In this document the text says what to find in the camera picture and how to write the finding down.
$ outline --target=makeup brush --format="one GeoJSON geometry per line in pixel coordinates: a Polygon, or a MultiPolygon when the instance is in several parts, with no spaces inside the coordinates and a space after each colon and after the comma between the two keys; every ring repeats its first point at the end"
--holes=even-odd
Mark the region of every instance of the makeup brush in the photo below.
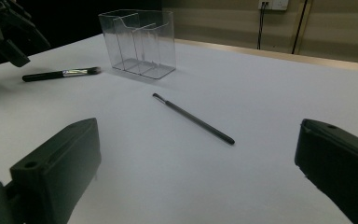
{"type": "Polygon", "coordinates": [[[102,72],[101,67],[78,68],[78,69],[63,70],[58,72],[27,75],[27,76],[23,76],[22,80],[24,82],[31,82],[31,81],[48,80],[48,79],[55,79],[61,77],[97,75],[101,72],[102,72]]]}

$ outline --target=white table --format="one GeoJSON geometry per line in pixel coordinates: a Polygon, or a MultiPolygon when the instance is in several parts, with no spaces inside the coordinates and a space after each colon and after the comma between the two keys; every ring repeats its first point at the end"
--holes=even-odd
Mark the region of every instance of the white table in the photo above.
{"type": "Polygon", "coordinates": [[[103,162],[69,223],[350,223],[294,164],[302,119],[358,136],[358,71],[176,44],[161,80],[111,68],[97,35],[0,65],[0,181],[65,126],[99,124],[103,162]],[[23,75],[101,66],[97,76],[23,75]],[[152,97],[231,136],[230,146],[152,97]]]}

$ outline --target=brush handle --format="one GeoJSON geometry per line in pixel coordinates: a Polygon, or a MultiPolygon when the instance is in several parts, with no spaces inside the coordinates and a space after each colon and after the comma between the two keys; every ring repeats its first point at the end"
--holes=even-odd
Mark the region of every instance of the brush handle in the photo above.
{"type": "Polygon", "coordinates": [[[197,123],[199,126],[204,128],[205,130],[209,131],[210,133],[216,135],[217,137],[219,137],[223,141],[229,143],[230,145],[234,145],[234,143],[235,143],[234,139],[228,137],[226,134],[220,132],[219,130],[215,129],[211,125],[209,125],[209,124],[205,123],[204,121],[202,121],[202,120],[196,118],[195,116],[191,115],[190,113],[188,113],[187,111],[185,111],[181,107],[179,107],[177,105],[174,105],[173,103],[171,103],[169,101],[165,101],[165,105],[168,106],[169,108],[173,109],[174,111],[178,112],[179,114],[185,116],[186,118],[192,120],[193,122],[197,123]]]}
{"type": "Polygon", "coordinates": [[[41,74],[23,76],[22,80],[24,82],[31,82],[31,81],[41,81],[41,80],[55,79],[61,77],[63,77],[62,72],[51,72],[51,73],[41,73],[41,74]]]}

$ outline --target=silver ferrule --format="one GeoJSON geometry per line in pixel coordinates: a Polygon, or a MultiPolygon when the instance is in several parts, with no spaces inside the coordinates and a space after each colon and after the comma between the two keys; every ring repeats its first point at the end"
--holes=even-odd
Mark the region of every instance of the silver ferrule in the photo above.
{"type": "Polygon", "coordinates": [[[64,77],[76,77],[87,75],[87,69],[72,69],[72,70],[63,70],[62,75],[64,77]]]}

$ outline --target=wall socket plate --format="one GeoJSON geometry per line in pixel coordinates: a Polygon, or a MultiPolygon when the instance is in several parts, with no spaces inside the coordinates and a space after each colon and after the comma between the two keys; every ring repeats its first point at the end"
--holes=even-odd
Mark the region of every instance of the wall socket plate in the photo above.
{"type": "Polygon", "coordinates": [[[287,5],[289,5],[289,0],[258,0],[258,9],[261,9],[262,3],[267,2],[267,10],[279,10],[285,11],[287,5]]]}
{"type": "Polygon", "coordinates": [[[273,0],[258,0],[258,9],[261,9],[261,7],[263,6],[263,2],[268,3],[266,6],[267,10],[272,10],[272,6],[273,6],[273,0]]]}
{"type": "Polygon", "coordinates": [[[272,10],[285,11],[289,5],[289,0],[274,0],[272,4],[272,10]]]}

